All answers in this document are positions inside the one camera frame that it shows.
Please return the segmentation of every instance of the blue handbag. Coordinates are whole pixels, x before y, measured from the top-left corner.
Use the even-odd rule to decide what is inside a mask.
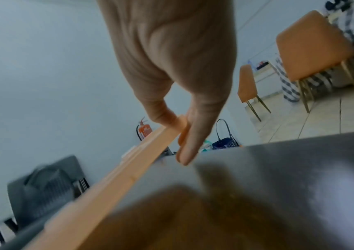
[[[225,122],[226,127],[228,128],[228,132],[229,132],[229,137],[224,138],[222,140],[220,139],[220,137],[218,135],[218,131],[217,131],[218,122],[221,121],[221,120]],[[225,149],[225,148],[238,147],[239,146],[238,142],[235,140],[235,138],[231,134],[229,126],[228,126],[228,124],[226,123],[226,121],[224,119],[219,119],[217,121],[217,123],[215,124],[215,131],[217,132],[218,141],[213,143],[213,145],[212,145],[214,150],[221,150],[221,149]]]

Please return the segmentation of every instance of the wooden stick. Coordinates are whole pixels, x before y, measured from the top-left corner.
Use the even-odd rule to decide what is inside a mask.
[[[173,125],[152,132],[103,180],[63,208],[25,249],[77,249],[186,124],[186,118],[180,116]]]

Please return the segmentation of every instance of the checkered tablecloth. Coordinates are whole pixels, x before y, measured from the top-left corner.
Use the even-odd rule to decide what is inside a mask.
[[[354,6],[343,12],[332,24],[337,26],[354,45]],[[288,79],[280,57],[276,58],[274,67],[282,82],[284,98],[290,102],[299,101],[300,93],[298,85],[296,82],[291,82]],[[332,85],[331,70],[332,69],[309,77],[307,80],[310,87],[315,89],[325,85],[327,89],[330,89]]]

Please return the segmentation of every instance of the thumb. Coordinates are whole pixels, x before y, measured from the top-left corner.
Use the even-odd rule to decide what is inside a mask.
[[[153,122],[169,126],[177,119],[177,115],[168,108],[163,99],[158,101],[141,101],[141,103],[148,117]]]
[[[194,107],[191,107],[191,112],[188,114],[189,131],[177,154],[177,160],[181,164],[186,166],[195,158],[203,142],[210,135],[225,102],[226,100],[217,103],[200,100],[193,102]]]

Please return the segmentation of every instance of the chair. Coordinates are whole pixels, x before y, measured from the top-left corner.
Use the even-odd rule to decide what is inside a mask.
[[[354,56],[353,44],[318,11],[309,12],[281,32],[276,43],[288,78],[297,81],[308,113],[306,94],[314,97],[305,78],[341,64],[354,85],[348,61]]]
[[[252,105],[250,104],[249,100],[254,99],[256,97],[258,101],[269,111],[269,113],[272,113],[265,105],[265,103],[258,96],[258,91],[256,89],[255,80],[254,80],[254,74],[252,72],[251,66],[248,64],[240,67],[238,95],[242,103],[244,102],[247,103],[247,105],[250,107],[250,109],[252,110],[252,112],[255,114],[255,116],[258,118],[260,122],[262,121],[259,118],[258,114],[255,112]]]

